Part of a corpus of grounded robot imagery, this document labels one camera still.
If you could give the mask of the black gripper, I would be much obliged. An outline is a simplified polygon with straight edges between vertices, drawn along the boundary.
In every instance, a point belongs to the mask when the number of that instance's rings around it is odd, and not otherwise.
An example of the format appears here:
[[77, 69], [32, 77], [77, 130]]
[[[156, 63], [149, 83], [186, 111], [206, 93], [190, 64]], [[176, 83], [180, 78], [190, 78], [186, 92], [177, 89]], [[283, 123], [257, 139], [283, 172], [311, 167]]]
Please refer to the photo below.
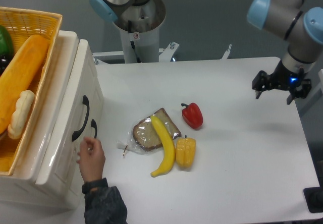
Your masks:
[[305, 99], [311, 90], [311, 80], [305, 79], [306, 73], [303, 67], [290, 71], [280, 60], [272, 74], [261, 70], [252, 81], [252, 89], [255, 91], [255, 98], [259, 99], [265, 91], [273, 89], [289, 91], [286, 99], [291, 104], [294, 99]]

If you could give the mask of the dark sleeved forearm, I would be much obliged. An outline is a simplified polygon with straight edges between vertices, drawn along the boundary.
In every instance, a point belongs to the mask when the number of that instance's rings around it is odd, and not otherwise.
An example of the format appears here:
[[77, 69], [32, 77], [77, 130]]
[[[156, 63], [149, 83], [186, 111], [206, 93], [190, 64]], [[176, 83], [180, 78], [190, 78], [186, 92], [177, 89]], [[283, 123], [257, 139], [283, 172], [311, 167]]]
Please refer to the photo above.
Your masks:
[[106, 178], [86, 182], [82, 186], [85, 199], [86, 223], [127, 223], [127, 207], [116, 186], [110, 187]]

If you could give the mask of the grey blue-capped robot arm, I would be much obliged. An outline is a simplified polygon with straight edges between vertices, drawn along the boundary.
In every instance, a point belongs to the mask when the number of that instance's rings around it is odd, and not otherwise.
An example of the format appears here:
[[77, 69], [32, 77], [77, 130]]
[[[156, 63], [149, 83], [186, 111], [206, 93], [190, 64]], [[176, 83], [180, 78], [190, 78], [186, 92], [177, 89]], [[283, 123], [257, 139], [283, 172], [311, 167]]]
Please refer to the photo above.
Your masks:
[[286, 54], [271, 74], [259, 71], [252, 89], [259, 98], [273, 89], [288, 91], [287, 104], [297, 98], [305, 99], [311, 90], [306, 78], [322, 54], [322, 8], [301, 11], [306, 0], [254, 0], [247, 21], [288, 42]]

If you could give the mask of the person's bare hand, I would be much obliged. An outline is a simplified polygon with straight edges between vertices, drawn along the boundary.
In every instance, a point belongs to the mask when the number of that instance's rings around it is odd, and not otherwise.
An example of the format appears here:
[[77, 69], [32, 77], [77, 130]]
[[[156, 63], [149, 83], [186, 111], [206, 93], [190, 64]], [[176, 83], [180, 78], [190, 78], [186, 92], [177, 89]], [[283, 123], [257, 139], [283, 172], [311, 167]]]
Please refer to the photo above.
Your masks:
[[84, 137], [78, 152], [80, 173], [85, 183], [102, 179], [105, 154], [101, 142], [92, 137]]

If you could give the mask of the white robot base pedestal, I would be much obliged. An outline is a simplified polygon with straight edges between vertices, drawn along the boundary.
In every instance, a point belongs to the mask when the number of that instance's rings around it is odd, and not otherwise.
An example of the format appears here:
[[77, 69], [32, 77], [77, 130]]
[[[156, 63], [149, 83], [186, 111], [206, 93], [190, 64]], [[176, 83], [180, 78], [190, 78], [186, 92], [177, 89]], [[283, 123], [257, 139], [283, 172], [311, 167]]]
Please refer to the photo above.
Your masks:
[[119, 30], [124, 62], [151, 63], [159, 60], [159, 29], [166, 18], [162, 0], [149, 0], [140, 6], [131, 6], [114, 26]]

